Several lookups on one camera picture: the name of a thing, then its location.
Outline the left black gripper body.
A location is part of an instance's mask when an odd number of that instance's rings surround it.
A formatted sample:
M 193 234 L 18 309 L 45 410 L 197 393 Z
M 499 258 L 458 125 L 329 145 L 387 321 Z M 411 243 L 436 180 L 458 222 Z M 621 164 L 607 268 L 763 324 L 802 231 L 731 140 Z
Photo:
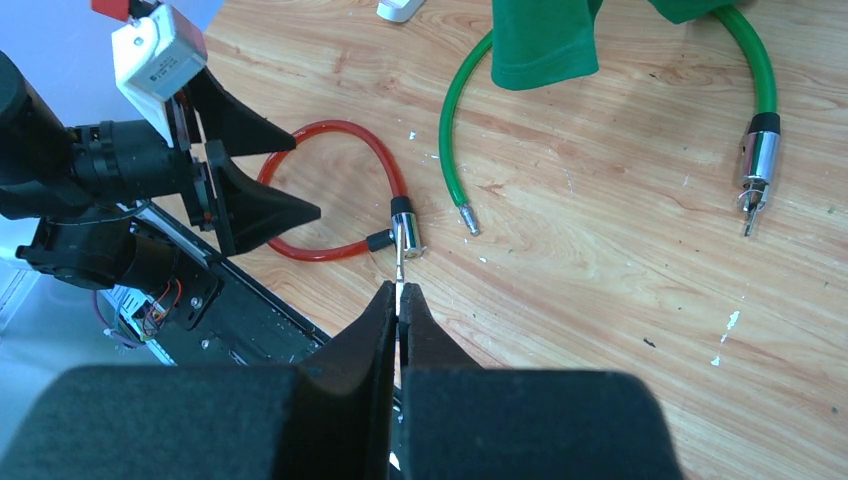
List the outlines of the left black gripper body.
M 8 55 L 1 57 L 1 213 L 76 223 L 94 208 L 178 194 L 194 226 L 214 214 L 211 183 L 189 150 L 169 146 L 145 120 L 66 127 Z

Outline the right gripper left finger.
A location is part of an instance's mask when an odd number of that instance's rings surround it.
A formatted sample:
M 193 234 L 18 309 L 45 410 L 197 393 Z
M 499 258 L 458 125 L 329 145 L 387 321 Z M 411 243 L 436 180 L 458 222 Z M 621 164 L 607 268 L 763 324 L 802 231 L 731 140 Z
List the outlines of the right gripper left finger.
M 39 396 L 5 479 L 394 479 L 396 288 L 295 364 L 93 365 Z

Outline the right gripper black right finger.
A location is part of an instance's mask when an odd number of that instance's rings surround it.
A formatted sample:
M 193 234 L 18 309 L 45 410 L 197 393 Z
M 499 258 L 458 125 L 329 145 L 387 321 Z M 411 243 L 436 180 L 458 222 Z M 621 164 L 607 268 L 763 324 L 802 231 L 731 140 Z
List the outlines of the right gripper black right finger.
M 680 479 L 662 409 L 623 371 L 485 368 L 404 287 L 406 479 Z

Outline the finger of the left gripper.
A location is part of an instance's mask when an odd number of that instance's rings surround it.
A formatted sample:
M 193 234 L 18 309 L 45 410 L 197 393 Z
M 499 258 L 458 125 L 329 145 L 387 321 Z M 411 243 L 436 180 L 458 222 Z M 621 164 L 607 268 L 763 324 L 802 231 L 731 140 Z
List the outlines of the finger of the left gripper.
M 282 233 L 321 218 L 315 204 L 248 177 L 219 140 L 205 145 L 211 223 L 226 257 L 248 253 Z

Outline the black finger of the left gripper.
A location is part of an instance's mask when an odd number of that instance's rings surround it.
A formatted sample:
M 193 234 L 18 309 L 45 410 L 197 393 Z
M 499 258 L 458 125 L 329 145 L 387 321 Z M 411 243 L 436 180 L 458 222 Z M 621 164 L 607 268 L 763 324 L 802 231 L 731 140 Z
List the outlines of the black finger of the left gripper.
M 259 115 L 228 92 L 204 67 L 187 84 L 191 106 L 207 141 L 220 140 L 236 157 L 286 152 L 297 147 L 295 137 Z

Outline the keys for green lock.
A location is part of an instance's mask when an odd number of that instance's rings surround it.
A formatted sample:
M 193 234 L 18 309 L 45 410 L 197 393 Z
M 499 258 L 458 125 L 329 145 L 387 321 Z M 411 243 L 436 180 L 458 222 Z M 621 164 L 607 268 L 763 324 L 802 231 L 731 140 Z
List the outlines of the keys for green lock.
M 752 235 L 758 214 L 763 211 L 768 203 L 769 187 L 747 187 L 737 199 L 740 210 L 746 215 L 743 236 L 748 238 Z

